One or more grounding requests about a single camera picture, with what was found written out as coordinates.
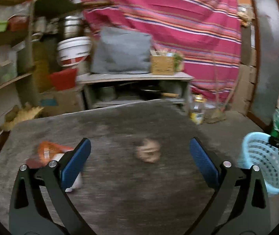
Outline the red striped hanging cloth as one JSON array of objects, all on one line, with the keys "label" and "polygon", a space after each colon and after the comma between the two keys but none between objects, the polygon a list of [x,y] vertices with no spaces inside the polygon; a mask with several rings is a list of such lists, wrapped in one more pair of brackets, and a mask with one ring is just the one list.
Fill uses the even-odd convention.
[{"label": "red striped hanging cloth", "polygon": [[150,34],[157,49],[184,55],[184,72],[191,89],[215,100],[214,51],[219,96],[223,102],[239,72],[241,33],[237,0],[83,0],[110,5],[87,9],[84,16],[98,35],[103,26]]}]

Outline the straw broom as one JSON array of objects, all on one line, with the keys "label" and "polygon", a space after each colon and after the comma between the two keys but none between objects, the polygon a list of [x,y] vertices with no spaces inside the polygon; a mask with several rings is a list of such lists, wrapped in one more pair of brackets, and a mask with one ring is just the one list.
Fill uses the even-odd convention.
[{"label": "straw broom", "polygon": [[205,115],[204,121],[207,124],[215,124],[220,121],[226,120],[226,114],[225,110],[227,108],[227,104],[231,100],[231,98],[234,95],[234,92],[236,91],[236,88],[238,87],[238,83],[241,78],[241,72],[238,73],[237,79],[235,81],[235,84],[231,91],[229,92],[227,99],[225,100],[224,104],[220,106],[220,96],[219,96],[219,91],[220,91],[220,86],[219,86],[219,80],[218,80],[218,67],[216,65],[216,59],[215,59],[215,53],[214,51],[211,52],[212,60],[213,60],[213,65],[214,65],[214,82],[215,82],[215,94],[216,94],[216,107],[215,109],[209,113],[208,115]]}]

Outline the yellow label oil bottle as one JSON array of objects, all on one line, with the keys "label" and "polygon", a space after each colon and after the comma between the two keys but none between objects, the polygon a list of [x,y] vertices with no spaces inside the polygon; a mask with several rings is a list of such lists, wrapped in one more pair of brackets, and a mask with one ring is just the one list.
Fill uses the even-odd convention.
[{"label": "yellow label oil bottle", "polygon": [[203,123],[206,99],[201,94],[193,95],[189,110],[190,119],[196,124]]}]

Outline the yellow egg tray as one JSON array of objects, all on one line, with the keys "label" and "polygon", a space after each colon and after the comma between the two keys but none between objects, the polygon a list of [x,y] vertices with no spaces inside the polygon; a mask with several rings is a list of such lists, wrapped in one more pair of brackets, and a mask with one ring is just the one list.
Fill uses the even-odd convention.
[{"label": "yellow egg tray", "polygon": [[18,123],[37,118],[43,109],[43,107],[32,107],[30,109],[20,109],[19,111],[12,109],[5,114],[5,122],[0,128],[6,132],[11,131]]}]

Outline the wooden framed door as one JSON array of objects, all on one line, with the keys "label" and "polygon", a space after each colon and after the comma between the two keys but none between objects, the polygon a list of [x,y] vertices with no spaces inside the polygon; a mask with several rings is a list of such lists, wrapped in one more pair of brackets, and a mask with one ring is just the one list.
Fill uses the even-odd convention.
[{"label": "wooden framed door", "polygon": [[252,0],[256,80],[247,116],[270,130],[279,97],[279,0]]}]

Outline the green leafy vegetable bag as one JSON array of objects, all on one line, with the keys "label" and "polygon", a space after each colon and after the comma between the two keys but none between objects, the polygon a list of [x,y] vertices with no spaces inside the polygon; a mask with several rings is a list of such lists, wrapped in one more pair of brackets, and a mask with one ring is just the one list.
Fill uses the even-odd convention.
[{"label": "green leafy vegetable bag", "polygon": [[184,69],[184,55],[180,52],[174,54],[174,69],[175,72],[181,72]]}]

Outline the grey shaggy table rug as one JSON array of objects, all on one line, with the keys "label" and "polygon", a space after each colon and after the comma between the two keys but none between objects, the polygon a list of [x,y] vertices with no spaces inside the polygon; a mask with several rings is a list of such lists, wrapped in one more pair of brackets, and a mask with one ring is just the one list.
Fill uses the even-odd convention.
[{"label": "grey shaggy table rug", "polygon": [[[97,234],[185,233],[213,193],[190,155],[191,138],[229,160],[239,151],[222,126],[197,126],[162,101],[24,121],[14,127],[0,152],[4,225],[18,169],[39,144],[75,147],[85,137],[91,141],[91,154],[82,171],[82,187],[69,198]],[[135,156],[145,138],[161,145],[156,163]]]}]

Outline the amber oil jug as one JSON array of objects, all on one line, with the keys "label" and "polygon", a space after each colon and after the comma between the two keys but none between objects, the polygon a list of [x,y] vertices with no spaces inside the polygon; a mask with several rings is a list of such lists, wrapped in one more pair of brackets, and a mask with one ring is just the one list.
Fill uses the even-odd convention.
[{"label": "amber oil jug", "polygon": [[46,54],[44,45],[40,41],[32,42],[32,54],[34,65],[34,80],[39,93],[48,91],[52,88],[52,84],[49,79],[49,61]]}]

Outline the orange snack packet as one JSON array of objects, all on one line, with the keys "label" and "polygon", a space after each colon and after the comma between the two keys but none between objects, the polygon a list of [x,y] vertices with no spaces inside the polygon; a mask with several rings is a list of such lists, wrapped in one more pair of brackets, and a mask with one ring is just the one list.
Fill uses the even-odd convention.
[{"label": "orange snack packet", "polygon": [[74,148],[69,146],[44,141],[39,144],[37,152],[26,160],[26,165],[31,169],[41,168],[50,161],[59,161],[66,152],[73,150]]}]

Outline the white plastic bucket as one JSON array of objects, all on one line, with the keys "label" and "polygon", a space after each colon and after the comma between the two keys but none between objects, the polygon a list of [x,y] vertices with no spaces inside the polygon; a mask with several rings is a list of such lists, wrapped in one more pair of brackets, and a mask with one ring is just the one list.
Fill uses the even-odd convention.
[{"label": "white plastic bucket", "polygon": [[74,37],[57,44],[57,61],[61,66],[74,66],[90,55],[92,42],[89,37]]}]

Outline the light blue plastic basket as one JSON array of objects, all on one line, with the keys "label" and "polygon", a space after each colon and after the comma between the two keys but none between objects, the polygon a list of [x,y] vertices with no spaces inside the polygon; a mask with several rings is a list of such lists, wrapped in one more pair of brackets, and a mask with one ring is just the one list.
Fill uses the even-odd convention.
[{"label": "light blue plastic basket", "polygon": [[279,194],[279,150],[270,145],[270,135],[251,132],[242,141],[242,150],[237,165],[250,169],[256,165],[260,168],[269,195]]}]

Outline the white side table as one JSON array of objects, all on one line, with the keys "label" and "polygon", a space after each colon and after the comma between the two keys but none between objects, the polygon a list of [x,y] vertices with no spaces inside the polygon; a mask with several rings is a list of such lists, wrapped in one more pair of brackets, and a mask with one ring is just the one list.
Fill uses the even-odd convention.
[{"label": "white side table", "polygon": [[173,75],[87,73],[76,78],[84,88],[87,109],[155,99],[189,105],[192,80],[192,76],[183,72]]}]

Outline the red plastic basin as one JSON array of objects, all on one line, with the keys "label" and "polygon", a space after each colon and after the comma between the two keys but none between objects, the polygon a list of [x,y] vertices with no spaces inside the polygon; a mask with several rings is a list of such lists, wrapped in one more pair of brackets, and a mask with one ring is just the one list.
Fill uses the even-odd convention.
[{"label": "red plastic basin", "polygon": [[54,72],[49,75],[51,84],[57,91],[72,89],[76,86],[76,68],[68,68],[60,72]]}]

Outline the brown paper ball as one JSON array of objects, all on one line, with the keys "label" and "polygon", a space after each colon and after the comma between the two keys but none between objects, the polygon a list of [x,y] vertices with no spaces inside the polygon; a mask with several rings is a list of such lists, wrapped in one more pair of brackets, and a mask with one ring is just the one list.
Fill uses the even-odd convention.
[{"label": "brown paper ball", "polygon": [[152,139],[143,139],[142,145],[138,146],[135,151],[135,156],[146,163],[156,163],[161,156],[161,145]]}]

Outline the wooden shelf unit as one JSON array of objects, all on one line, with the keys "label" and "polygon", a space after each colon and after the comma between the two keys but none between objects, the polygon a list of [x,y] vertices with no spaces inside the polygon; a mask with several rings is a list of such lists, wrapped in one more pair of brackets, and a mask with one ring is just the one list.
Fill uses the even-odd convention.
[{"label": "wooden shelf unit", "polygon": [[29,17],[27,29],[0,32],[0,126],[12,109],[40,105],[32,42],[38,40],[44,45],[49,72],[56,71],[57,40],[61,38],[57,21],[80,10],[81,5],[71,0],[0,0],[0,21],[8,22],[15,15]]}]

